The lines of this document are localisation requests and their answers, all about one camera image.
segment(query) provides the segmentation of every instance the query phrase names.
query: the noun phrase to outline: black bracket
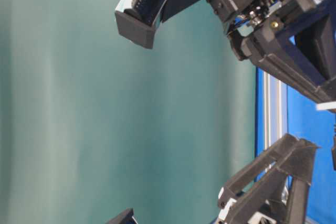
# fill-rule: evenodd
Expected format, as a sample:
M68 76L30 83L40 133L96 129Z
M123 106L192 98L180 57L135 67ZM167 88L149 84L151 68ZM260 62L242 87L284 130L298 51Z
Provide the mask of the black bracket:
M235 55L316 103L335 101L336 0L277 1L281 5L276 11L266 16L259 13L261 17L250 22L254 31L248 36L231 23L227 37ZM264 3L255 0L243 13L256 15Z
M127 9L115 10L119 34L144 48L151 49L160 22L167 21L198 1L129 0Z
M225 219L216 222L246 224L258 212L276 223L303 224L317 148L286 134L224 185L218 206L225 209L231 199L236 202ZM270 165L270 170L244 193L243 189ZM292 182L285 204L281 195L289 176Z
M137 221L134 218L133 209L128 208L109 220L106 224L137 224Z

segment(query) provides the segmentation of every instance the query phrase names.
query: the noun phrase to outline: bolt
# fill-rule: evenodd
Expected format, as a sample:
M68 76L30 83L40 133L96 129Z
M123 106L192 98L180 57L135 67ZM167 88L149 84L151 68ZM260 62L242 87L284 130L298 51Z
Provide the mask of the bolt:
M272 27L273 29L277 29L277 28L279 27L279 23L276 22L276 21L273 21L273 22L271 23L271 27Z
M257 16L253 10L249 14L251 18L255 18Z

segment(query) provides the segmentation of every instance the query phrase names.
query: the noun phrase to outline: teal backdrop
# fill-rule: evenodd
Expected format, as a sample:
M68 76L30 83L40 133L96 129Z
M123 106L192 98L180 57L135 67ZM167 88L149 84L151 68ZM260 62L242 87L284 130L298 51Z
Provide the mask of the teal backdrop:
M118 0L0 0L0 223L209 223L254 158L255 68L201 1L153 50Z

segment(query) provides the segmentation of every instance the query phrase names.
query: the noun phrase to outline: robotic arm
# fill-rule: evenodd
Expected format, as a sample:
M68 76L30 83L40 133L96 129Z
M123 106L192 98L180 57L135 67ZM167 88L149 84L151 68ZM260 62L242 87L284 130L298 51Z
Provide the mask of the robotic arm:
M161 22L199 0L121 0L120 35L151 49ZM336 101L336 0L207 0L238 60L292 86L316 103ZM252 32L243 36L247 25Z

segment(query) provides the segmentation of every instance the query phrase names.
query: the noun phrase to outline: screw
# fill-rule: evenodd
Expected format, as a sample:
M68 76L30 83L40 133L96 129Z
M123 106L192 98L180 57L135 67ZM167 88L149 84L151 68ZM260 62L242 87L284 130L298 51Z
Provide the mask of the screw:
M271 23L271 27L272 27L273 29L277 29L277 28L279 27L279 23L276 22L276 21L273 21L273 22Z

